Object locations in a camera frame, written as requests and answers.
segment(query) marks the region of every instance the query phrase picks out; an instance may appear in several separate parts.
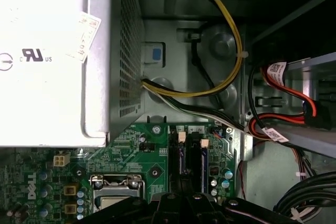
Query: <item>white wire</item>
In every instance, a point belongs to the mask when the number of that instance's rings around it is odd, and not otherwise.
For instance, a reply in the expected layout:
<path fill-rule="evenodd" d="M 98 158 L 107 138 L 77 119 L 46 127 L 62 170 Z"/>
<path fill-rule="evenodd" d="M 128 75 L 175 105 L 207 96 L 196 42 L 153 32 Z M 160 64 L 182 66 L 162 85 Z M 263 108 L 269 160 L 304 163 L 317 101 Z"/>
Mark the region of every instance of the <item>white wire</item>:
<path fill-rule="evenodd" d="M 217 116 L 214 116 L 214 115 L 209 115 L 209 114 L 206 114 L 206 113 L 201 113 L 201 112 L 194 112 L 194 111 L 189 111 L 189 110 L 185 110 L 185 109 L 180 109 L 180 108 L 177 108 L 175 107 L 174 105 L 172 105 L 171 103 L 169 103 L 169 101 L 165 100 L 160 94 L 150 90 L 149 88 L 147 88 L 146 86 L 144 86 L 145 89 L 147 89 L 149 92 L 155 94 L 157 97 L 159 97 L 164 103 L 166 103 L 169 107 L 177 110 L 177 111 L 180 111 L 180 112 L 183 112 L 183 113 L 186 113 L 186 114 L 189 114 L 189 115 L 193 115 L 193 116 L 201 116 L 203 118 L 208 118 L 208 119 L 213 119 L 215 121 L 218 121 L 220 122 L 221 124 L 224 124 L 230 128 L 233 128 L 237 131 L 240 131 L 240 132 L 243 132 L 243 133 L 246 133 L 238 128 L 236 128 L 235 126 L 233 126 L 231 123 L 227 122 L 226 120 L 222 119 L 222 118 L 219 118 Z"/>

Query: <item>cable label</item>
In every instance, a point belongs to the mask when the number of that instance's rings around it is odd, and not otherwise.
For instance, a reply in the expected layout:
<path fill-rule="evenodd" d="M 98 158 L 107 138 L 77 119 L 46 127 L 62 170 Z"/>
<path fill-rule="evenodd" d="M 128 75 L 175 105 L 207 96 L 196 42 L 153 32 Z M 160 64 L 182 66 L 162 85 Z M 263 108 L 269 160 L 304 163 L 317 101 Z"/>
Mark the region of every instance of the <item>cable label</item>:
<path fill-rule="evenodd" d="M 284 143 L 284 142 L 289 142 L 289 140 L 287 138 L 285 138 L 283 135 L 281 135 L 279 132 L 277 132 L 275 129 L 273 128 L 263 128 L 262 131 L 273 141 L 275 142 L 280 142 L 280 143 Z"/>
<path fill-rule="evenodd" d="M 283 75 L 286 69 L 287 62 L 277 62 L 267 68 L 267 74 L 280 86 L 285 86 Z"/>

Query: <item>cable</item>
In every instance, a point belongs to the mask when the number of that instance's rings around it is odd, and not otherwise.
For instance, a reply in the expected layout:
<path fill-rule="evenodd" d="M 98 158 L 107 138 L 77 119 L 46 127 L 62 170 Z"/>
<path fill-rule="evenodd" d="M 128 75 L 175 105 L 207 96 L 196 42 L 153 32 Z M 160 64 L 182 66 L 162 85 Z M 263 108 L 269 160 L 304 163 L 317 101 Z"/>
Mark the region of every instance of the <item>cable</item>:
<path fill-rule="evenodd" d="M 192 64 L 198 69 L 199 73 L 204 78 L 204 80 L 208 83 L 209 87 L 213 89 L 215 85 L 201 63 L 201 59 L 198 56 L 198 52 L 197 52 L 197 40 L 195 39 L 191 41 L 191 55 L 192 55 L 192 60 L 191 60 Z M 218 110 L 223 109 L 223 101 L 219 94 L 214 95 L 214 100 L 216 102 L 217 109 Z"/>
<path fill-rule="evenodd" d="M 300 218 L 302 221 L 308 221 L 315 217 L 322 207 L 336 206 L 336 193 L 328 190 L 331 188 L 336 188 L 336 172 L 314 175 L 290 188 L 275 205 L 274 211 L 290 216 L 291 208 L 296 208 L 297 211 L 304 208 L 300 212 Z"/>
<path fill-rule="evenodd" d="M 289 122 L 293 124 L 304 124 L 303 114 L 286 115 L 286 114 L 278 114 L 278 113 L 261 113 L 261 114 L 258 114 L 258 117 L 261 120 L 276 119 L 276 120 L 281 120 L 281 121 L 285 121 L 285 122 Z M 247 124 L 249 132 L 256 138 L 269 140 L 270 138 L 267 135 L 257 132 L 256 122 L 257 122 L 256 118 L 250 119 L 250 121 Z"/>
<path fill-rule="evenodd" d="M 247 81 L 247 98 L 248 98 L 248 103 L 250 105 L 250 109 L 251 109 L 251 113 L 253 115 L 253 117 L 255 118 L 257 124 L 259 125 L 259 127 L 261 129 L 265 128 L 265 124 L 260 120 L 259 116 L 258 116 L 258 113 L 256 111 L 256 107 L 254 105 L 254 100 L 253 100 L 253 97 L 252 97 L 252 81 L 253 81 L 253 76 L 254 76 L 254 73 L 257 69 L 257 66 L 254 66 L 252 67 L 251 69 L 251 72 L 248 76 L 248 81 Z"/>
<path fill-rule="evenodd" d="M 310 106 L 312 107 L 312 116 L 316 116 L 317 115 L 317 109 L 316 109 L 316 106 L 315 106 L 315 103 L 314 101 L 306 96 L 305 94 L 299 92 L 299 91 L 296 91 L 294 89 L 290 89 L 288 87 L 285 87 L 285 86 L 281 86 L 279 85 L 266 71 L 264 68 L 260 68 L 260 72 L 263 76 L 263 79 L 266 83 L 268 83 L 270 86 L 278 89 L 278 90 L 281 90 L 287 94 L 290 94 L 296 98 L 299 98 L 300 100 L 303 100 L 303 101 L 306 101 L 307 103 L 310 104 Z"/>
<path fill-rule="evenodd" d="M 157 83 L 154 83 L 154 82 L 150 81 L 149 79 L 143 79 L 142 80 L 143 87 L 147 87 L 148 89 L 154 91 L 155 93 L 158 93 L 160 95 L 165 95 L 165 96 L 168 96 L 168 97 L 200 97 L 200 96 L 204 96 L 204 95 L 214 95 L 214 94 L 217 94 L 219 92 L 222 92 L 235 80 L 236 76 L 239 73 L 239 70 L 240 70 L 240 67 L 241 67 L 242 61 L 243 61 L 241 56 L 240 56 L 242 54 L 242 51 L 243 51 L 242 39 L 240 37 L 240 34 L 239 34 L 239 31 L 238 31 L 238 28 L 237 28 L 236 24 L 234 23 L 230 13 L 226 9 L 226 7 L 222 3 L 222 1 L 221 0 L 214 0 L 214 1 L 217 4 L 220 11 L 222 12 L 226 21 L 228 22 L 228 24 L 229 24 L 229 26 L 232 30 L 232 33 L 235 37 L 235 41 L 236 41 L 236 45 L 237 45 L 237 58 L 238 59 L 236 61 L 236 64 L 235 64 L 232 72 L 227 77 L 227 79 L 225 81 L 223 81 L 220 85 L 218 85 L 214 88 L 211 88 L 210 90 L 201 91 L 201 92 L 192 92 L 192 93 L 186 93 L 186 92 L 180 92 L 180 91 L 167 89 L 167 88 L 164 88 L 163 86 L 161 86 Z"/>
<path fill-rule="evenodd" d="M 188 114 L 188 115 L 192 115 L 192 116 L 198 116 L 198 117 L 203 117 L 203 118 L 207 118 L 207 119 L 212 119 L 212 120 L 220 122 L 223 125 L 226 125 L 227 127 L 231 127 L 231 128 L 236 129 L 240 132 L 244 132 L 243 125 L 240 125 L 237 122 L 234 122 L 230 117 L 228 117 L 225 113 L 223 113 L 221 111 L 216 111 L 216 110 L 209 109 L 209 108 L 206 108 L 206 107 L 199 107 L 199 106 L 191 106 L 191 105 L 182 104 L 182 103 L 176 101 L 173 98 L 159 95 L 159 94 L 155 93 L 154 91 L 148 89 L 147 87 L 145 87 L 145 89 L 147 89 L 149 92 L 155 94 L 164 103 L 166 103 L 168 106 L 170 106 L 171 108 L 173 108 L 173 109 L 175 109 L 179 112 L 182 112 L 182 113 L 185 113 L 185 114 Z"/>

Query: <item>sticker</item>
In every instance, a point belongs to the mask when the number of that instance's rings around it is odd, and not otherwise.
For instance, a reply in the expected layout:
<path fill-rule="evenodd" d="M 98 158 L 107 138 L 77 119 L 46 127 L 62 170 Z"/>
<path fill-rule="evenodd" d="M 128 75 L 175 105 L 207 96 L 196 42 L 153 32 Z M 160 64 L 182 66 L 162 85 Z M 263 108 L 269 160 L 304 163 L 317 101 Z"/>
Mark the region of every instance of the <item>sticker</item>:
<path fill-rule="evenodd" d="M 289 142 L 289 140 L 287 138 L 285 138 L 284 136 L 282 136 L 279 132 L 277 132 L 275 129 L 273 128 L 263 128 L 262 131 L 269 136 L 269 138 L 271 138 L 273 141 L 275 142 L 280 142 L 280 143 L 284 143 L 284 142 Z"/>
<path fill-rule="evenodd" d="M 277 62 L 267 68 L 267 74 L 280 86 L 285 86 L 283 81 L 287 62 Z"/>
<path fill-rule="evenodd" d="M 297 177 L 306 177 L 306 173 L 296 172 L 295 173 Z"/>
<path fill-rule="evenodd" d="M 82 63 L 88 56 L 92 42 L 96 36 L 101 19 L 82 12 L 78 20 L 78 30 L 75 35 L 75 48 L 73 52 L 66 54 L 80 60 Z"/>

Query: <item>blue button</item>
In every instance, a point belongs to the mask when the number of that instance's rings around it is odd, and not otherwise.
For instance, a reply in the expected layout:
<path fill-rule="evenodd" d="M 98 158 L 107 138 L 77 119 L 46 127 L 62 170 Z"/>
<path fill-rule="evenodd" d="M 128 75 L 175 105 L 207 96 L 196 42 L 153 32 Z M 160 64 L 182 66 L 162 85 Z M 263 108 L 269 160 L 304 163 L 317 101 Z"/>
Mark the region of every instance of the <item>blue button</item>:
<path fill-rule="evenodd" d="M 153 60 L 161 60 L 161 49 L 160 48 L 154 48 L 153 49 Z"/>

